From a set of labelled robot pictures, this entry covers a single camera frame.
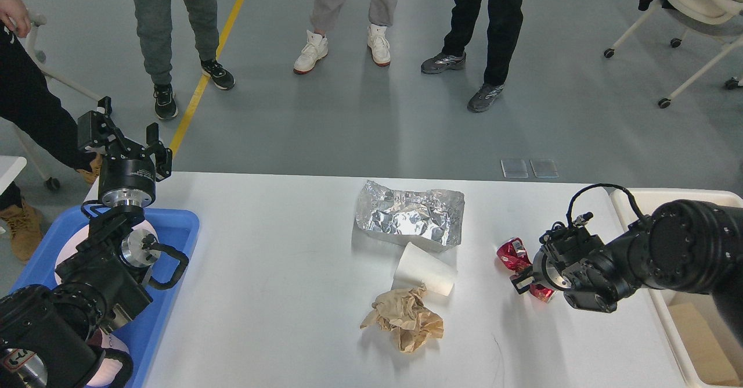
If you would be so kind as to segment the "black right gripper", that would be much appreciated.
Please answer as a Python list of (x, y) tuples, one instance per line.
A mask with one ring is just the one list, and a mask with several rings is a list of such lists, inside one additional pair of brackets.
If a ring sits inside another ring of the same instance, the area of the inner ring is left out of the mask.
[(531, 284), (540, 284), (556, 291), (565, 291), (572, 288), (570, 279), (564, 276), (568, 262), (555, 260), (550, 253), (540, 249), (533, 259), (532, 267), (525, 267), (510, 277), (510, 282), (518, 294), (528, 293)]

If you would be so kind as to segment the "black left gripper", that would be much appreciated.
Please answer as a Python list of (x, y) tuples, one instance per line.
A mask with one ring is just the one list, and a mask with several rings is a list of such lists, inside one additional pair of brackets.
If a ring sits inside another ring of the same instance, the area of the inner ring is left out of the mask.
[(80, 152), (111, 155), (103, 158), (98, 199), (105, 206), (140, 206), (156, 201), (156, 181), (172, 174), (172, 150), (160, 139), (159, 124), (146, 128), (145, 155), (151, 159), (126, 159), (130, 144), (111, 118), (111, 97), (98, 100), (96, 109), (84, 113), (77, 121), (77, 148)]

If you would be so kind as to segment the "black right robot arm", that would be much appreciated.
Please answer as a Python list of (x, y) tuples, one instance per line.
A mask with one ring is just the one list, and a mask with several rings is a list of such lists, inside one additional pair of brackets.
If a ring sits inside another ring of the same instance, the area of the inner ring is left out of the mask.
[(572, 308), (600, 313), (640, 288), (707, 294), (741, 342), (741, 208), (680, 199), (643, 214), (634, 195), (619, 190), (637, 216), (623, 235), (604, 243), (586, 229), (592, 213), (574, 216), (571, 199), (565, 222), (540, 237), (533, 264), (511, 277), (515, 290), (540, 284)]

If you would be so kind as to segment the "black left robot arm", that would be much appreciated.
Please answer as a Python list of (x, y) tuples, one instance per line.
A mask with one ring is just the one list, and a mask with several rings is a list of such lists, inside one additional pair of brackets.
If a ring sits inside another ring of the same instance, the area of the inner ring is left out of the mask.
[(156, 123), (146, 144), (125, 137), (111, 118), (111, 99), (80, 116), (78, 147), (102, 155), (98, 197), (90, 210), (88, 236), (56, 268), (55, 288), (28, 285), (2, 299), (2, 386), (83, 387), (106, 360), (117, 361), (111, 387), (133, 375), (132, 356), (93, 345), (98, 330), (111, 333), (132, 322), (153, 301), (147, 288), (175, 287), (189, 258), (137, 229), (156, 200), (156, 183), (171, 176), (173, 152)]

